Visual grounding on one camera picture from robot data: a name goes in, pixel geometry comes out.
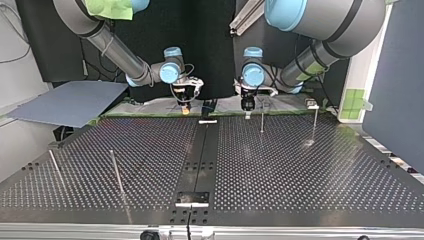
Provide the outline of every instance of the black curtain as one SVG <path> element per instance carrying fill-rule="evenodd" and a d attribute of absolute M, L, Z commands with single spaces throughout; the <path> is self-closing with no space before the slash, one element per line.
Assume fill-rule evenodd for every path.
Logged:
<path fill-rule="evenodd" d="M 163 61 L 163 50 L 182 49 L 186 63 L 195 65 L 193 75 L 203 79 L 200 99 L 230 97 L 235 76 L 233 40 L 229 24 L 235 0 L 152 0 L 133 21 L 119 21 L 117 35 L 148 63 Z M 169 86 L 157 84 L 131 88 L 138 102 L 170 95 Z"/>

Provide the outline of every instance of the yellow-green cloth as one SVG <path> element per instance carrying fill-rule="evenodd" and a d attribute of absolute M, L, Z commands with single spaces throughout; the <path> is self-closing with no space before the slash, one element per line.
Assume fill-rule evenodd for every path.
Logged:
<path fill-rule="evenodd" d="M 132 20 L 131 0 L 85 0 L 88 13 L 109 19 Z"/>

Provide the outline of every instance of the wire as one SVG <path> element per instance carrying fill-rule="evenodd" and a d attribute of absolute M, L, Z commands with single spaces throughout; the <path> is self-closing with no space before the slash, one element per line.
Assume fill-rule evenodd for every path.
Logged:
<path fill-rule="evenodd" d="M 22 55 L 20 57 L 17 57 L 17 58 L 14 58 L 14 59 L 6 60 L 6 61 L 0 61 L 0 64 L 16 62 L 16 61 L 19 61 L 21 59 L 24 59 L 26 56 L 28 56 L 28 54 L 30 53 L 30 51 L 31 51 L 31 47 L 28 47 L 28 49 L 27 49 L 27 51 L 26 51 L 26 53 L 24 55 Z"/>
<path fill-rule="evenodd" d="M 105 56 L 107 50 L 109 50 L 110 45 L 112 45 L 112 43 L 113 43 L 114 40 L 115 40 L 115 36 L 112 35 L 112 38 L 110 39 L 109 43 L 106 45 L 105 49 L 103 49 L 103 51 L 102 51 L 102 57 Z"/>
<path fill-rule="evenodd" d="M 7 5 L 4 2 L 0 2 L 0 7 L 5 7 L 7 9 L 9 9 L 17 19 L 19 19 L 20 22 L 22 22 L 21 17 L 19 16 L 19 13 L 13 9 L 13 7 Z M 26 44 L 29 44 L 28 41 L 28 37 L 26 36 L 25 32 L 22 31 L 22 34 L 18 31 L 18 29 L 16 29 L 15 25 L 13 25 L 13 23 L 10 21 L 10 19 L 6 16 L 6 14 L 4 13 L 3 10 L 0 9 L 0 12 L 2 13 L 3 17 L 6 19 L 6 21 L 8 22 L 8 24 L 12 27 L 12 29 L 16 32 L 16 34 L 18 34 L 18 36 L 22 39 L 22 41 L 24 41 Z"/>
<path fill-rule="evenodd" d="M 334 103 L 331 101 L 330 97 L 327 94 L 327 91 L 325 90 L 323 83 L 324 80 L 322 79 L 321 75 L 318 76 L 318 82 L 321 84 L 322 91 L 324 92 L 325 97 L 328 99 L 328 102 L 331 104 L 331 107 L 333 107 L 334 111 L 336 111 L 337 115 L 339 115 L 339 110 L 337 110 L 336 105 L 334 105 Z"/>
<path fill-rule="evenodd" d="M 21 17 L 19 16 L 18 12 L 15 9 L 13 9 L 11 6 L 7 5 L 4 2 L 0 2 L 0 7 L 4 7 L 5 9 L 9 9 L 13 13 L 13 15 L 15 15 L 15 17 L 17 19 L 19 19 L 20 22 L 22 22 Z M 15 25 L 13 25 L 13 23 L 10 21 L 9 17 L 7 17 L 7 15 L 5 14 L 5 10 L 0 9 L 0 13 L 3 16 L 3 18 L 6 19 L 7 23 L 10 25 L 10 27 L 13 29 L 13 31 L 19 36 L 19 38 L 22 39 L 22 41 L 24 41 L 28 45 L 28 49 L 26 50 L 25 54 L 23 54 L 20 57 L 14 58 L 14 59 L 0 61 L 0 64 L 19 61 L 19 60 L 25 58 L 26 56 L 28 56 L 28 54 L 31 52 L 31 46 L 29 45 L 28 38 L 27 38 L 27 36 L 26 36 L 26 34 L 23 30 L 22 30 L 22 34 L 21 34 L 19 32 L 19 30 L 15 27 Z"/>
<path fill-rule="evenodd" d="M 100 51 L 99 51 L 98 56 L 99 56 L 100 66 L 101 66 L 101 67 L 102 67 L 102 68 L 103 68 L 106 72 L 116 73 L 116 72 L 118 71 L 119 67 L 116 67 L 116 69 L 115 69 L 115 70 L 110 70 L 110 69 L 108 69 L 107 67 L 105 67 L 105 65 L 103 64 L 103 61 L 102 61 L 103 56 L 102 56 L 102 54 L 101 54 L 101 52 L 100 52 Z"/>
<path fill-rule="evenodd" d="M 186 63 L 186 64 L 184 64 L 184 67 L 186 67 L 186 66 L 191 67 L 190 71 L 188 73 L 184 73 L 183 76 L 181 76 L 180 78 L 177 79 L 177 81 L 189 76 L 190 74 L 192 74 L 194 72 L 194 69 L 195 69 L 194 64 Z"/>

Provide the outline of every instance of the black cable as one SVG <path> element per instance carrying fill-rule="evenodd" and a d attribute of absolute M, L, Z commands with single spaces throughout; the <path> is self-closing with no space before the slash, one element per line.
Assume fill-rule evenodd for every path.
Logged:
<path fill-rule="evenodd" d="M 106 71 L 106 72 L 110 72 L 110 73 L 116 73 L 116 71 L 118 71 L 118 69 L 119 69 L 119 67 L 116 67 L 116 69 L 115 70 L 110 70 L 110 69 L 108 69 L 107 67 L 105 67 L 105 65 L 103 64 L 103 61 L 102 61 L 102 59 L 103 59 L 103 57 L 102 57 L 102 53 L 99 51 L 99 54 L 98 54 L 98 57 L 99 57 L 99 63 L 100 63 L 100 66 Z"/>
<path fill-rule="evenodd" d="M 88 62 L 87 60 L 86 60 L 85 62 L 86 62 L 86 64 L 87 64 L 88 66 L 90 66 L 92 69 L 94 69 L 94 71 L 96 71 L 96 72 L 98 73 L 98 78 L 97 78 L 97 80 L 101 80 L 101 79 L 100 79 L 100 76 L 103 76 L 103 77 L 105 77 L 107 80 L 109 80 L 109 81 L 113 82 L 113 79 L 112 79 L 112 78 L 110 78 L 109 76 L 107 76 L 106 74 L 102 73 L 102 71 L 100 71 L 100 69 L 99 69 L 98 67 L 96 67 L 96 65 L 94 65 L 94 64 L 92 64 L 92 63 L 90 63 L 90 62 Z"/>
<path fill-rule="evenodd" d="M 96 72 L 97 72 L 97 74 L 98 74 L 97 80 L 100 80 L 100 77 L 101 77 L 101 76 L 104 76 L 107 80 L 109 80 L 109 81 L 114 81 L 114 79 L 111 79 L 109 76 L 107 76 L 106 74 L 102 73 L 102 72 L 100 71 L 100 69 L 99 69 L 96 65 L 94 65 L 94 64 L 90 63 L 89 61 L 87 61 L 87 57 L 86 57 L 86 55 L 85 55 L 85 50 L 84 50 L 84 45 L 83 45 L 83 43 L 82 43 L 82 39 L 81 39 L 81 38 L 79 38 L 79 41 L 80 41 L 80 48 L 81 48 L 82 60 L 85 62 L 85 64 L 86 64 L 87 66 L 91 67 L 92 69 L 94 69 L 94 71 L 96 71 Z M 88 75 L 87 75 L 87 76 L 85 76 L 84 80 L 87 80 L 87 79 L 88 79 L 88 77 L 89 77 L 89 75 L 90 75 L 90 73 L 88 73 Z"/>
<path fill-rule="evenodd" d="M 187 223 L 187 240 L 191 240 L 190 218 L 191 218 L 191 213 L 190 213 L 190 216 L 188 218 L 188 223 Z"/>
<path fill-rule="evenodd" d="M 318 82 L 321 84 L 322 91 L 325 94 L 325 97 L 328 99 L 328 102 L 331 104 L 331 106 L 333 107 L 334 111 L 336 111 L 337 115 L 339 115 L 339 110 L 337 110 L 336 105 L 334 105 L 334 103 L 331 101 L 330 97 L 327 94 L 327 91 L 325 90 L 324 83 L 323 83 L 323 80 L 321 78 L 321 75 L 319 75 L 317 77 L 318 77 Z"/>

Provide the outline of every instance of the vertical pin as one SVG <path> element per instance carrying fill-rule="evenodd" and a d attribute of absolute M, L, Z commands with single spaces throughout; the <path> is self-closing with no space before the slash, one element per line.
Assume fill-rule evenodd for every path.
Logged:
<path fill-rule="evenodd" d="M 115 167 L 116 179 L 118 179 L 119 188 L 121 193 L 124 194 L 124 186 L 121 181 L 121 174 L 119 174 L 118 163 L 116 162 L 115 153 L 113 150 L 110 150 L 110 158 L 112 158 L 113 166 Z"/>
<path fill-rule="evenodd" d="M 318 111 L 319 111 L 319 108 L 315 110 L 314 129 L 317 127 Z"/>
<path fill-rule="evenodd" d="M 264 133 L 265 113 L 262 112 L 261 133 Z"/>
<path fill-rule="evenodd" d="M 53 151 L 51 149 L 49 150 L 49 154 L 50 154 L 50 157 L 51 157 L 51 159 L 53 161 L 54 168 L 56 169 L 56 171 L 60 171 L 59 166 L 57 165 L 57 162 L 56 162 L 56 158 L 54 156 L 54 153 L 53 153 Z"/>

